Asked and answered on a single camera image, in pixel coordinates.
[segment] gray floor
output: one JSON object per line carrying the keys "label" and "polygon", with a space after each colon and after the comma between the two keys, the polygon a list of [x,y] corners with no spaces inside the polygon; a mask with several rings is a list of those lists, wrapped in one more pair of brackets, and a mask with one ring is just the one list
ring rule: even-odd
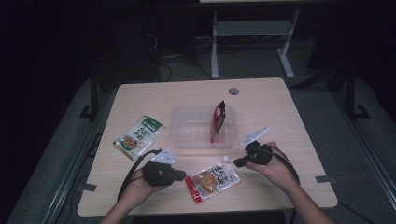
{"label": "gray floor", "polygon": [[[219,55],[219,79],[282,77],[291,86],[318,72],[306,69],[315,44],[312,39],[294,40],[290,45],[288,57],[295,79],[285,78],[277,58],[276,47],[281,42],[259,40],[259,43],[259,46],[250,45],[236,52],[223,51]],[[204,72],[210,72],[208,52],[198,53],[194,63],[186,63],[187,60],[176,58],[165,63],[172,70],[169,81],[208,79]],[[169,71],[163,67],[161,75],[165,80]],[[367,156],[373,151],[389,179],[396,181],[396,125],[379,105],[370,87],[359,79],[356,103],[364,105],[371,118],[350,122],[340,105],[344,92],[330,93],[325,88],[329,78],[325,77],[304,90],[290,90],[323,167],[335,180],[332,186],[339,204],[326,212],[337,223],[396,223],[395,208],[384,191],[386,185],[376,175]],[[94,156],[84,158],[95,136],[106,125],[116,92],[99,94],[100,114],[90,122],[78,117],[82,108],[90,104],[88,80],[81,86],[8,223],[97,223],[101,219],[77,214],[81,196],[78,186],[85,183],[89,174]],[[84,157],[77,159],[78,154]],[[71,186],[68,197],[62,197]],[[290,211],[286,211],[286,215],[289,218]]]}

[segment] clear plastic container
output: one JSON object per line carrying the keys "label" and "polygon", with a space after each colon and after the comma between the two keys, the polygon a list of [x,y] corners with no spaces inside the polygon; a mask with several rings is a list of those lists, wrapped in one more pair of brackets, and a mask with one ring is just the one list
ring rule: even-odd
{"label": "clear plastic container", "polygon": [[210,143],[215,106],[178,106],[172,110],[171,138],[177,148],[232,148],[236,137],[235,110],[225,107],[225,120],[218,141]]}

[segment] person's left hand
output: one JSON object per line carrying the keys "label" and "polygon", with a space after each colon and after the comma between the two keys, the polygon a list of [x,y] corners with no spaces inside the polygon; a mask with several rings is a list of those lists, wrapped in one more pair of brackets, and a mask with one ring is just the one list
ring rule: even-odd
{"label": "person's left hand", "polygon": [[118,203],[122,203],[127,206],[129,210],[132,210],[142,204],[152,193],[167,187],[152,187],[143,177],[142,169],[136,170],[132,174],[131,180],[134,181],[128,184],[118,201]]}

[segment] snack bag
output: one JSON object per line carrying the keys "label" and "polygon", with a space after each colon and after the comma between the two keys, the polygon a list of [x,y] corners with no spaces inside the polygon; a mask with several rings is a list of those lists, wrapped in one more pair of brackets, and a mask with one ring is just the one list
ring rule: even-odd
{"label": "snack bag", "polygon": [[212,126],[210,128],[210,143],[216,143],[218,141],[220,128],[225,120],[225,103],[221,101],[216,106],[215,112],[213,113]]}
{"label": "snack bag", "polygon": [[192,198],[199,203],[239,183],[240,178],[230,164],[218,163],[198,175],[188,175],[185,181]]}
{"label": "snack bag", "polygon": [[135,161],[165,130],[166,128],[157,120],[142,116],[134,127],[116,139],[113,145]]}

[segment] green snack package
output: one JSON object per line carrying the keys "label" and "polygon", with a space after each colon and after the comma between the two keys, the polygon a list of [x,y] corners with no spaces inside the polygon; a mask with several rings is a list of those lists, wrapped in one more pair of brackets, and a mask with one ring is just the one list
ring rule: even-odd
{"label": "green snack package", "polygon": [[134,127],[116,139],[113,145],[136,161],[165,130],[166,127],[157,120],[142,116]]}

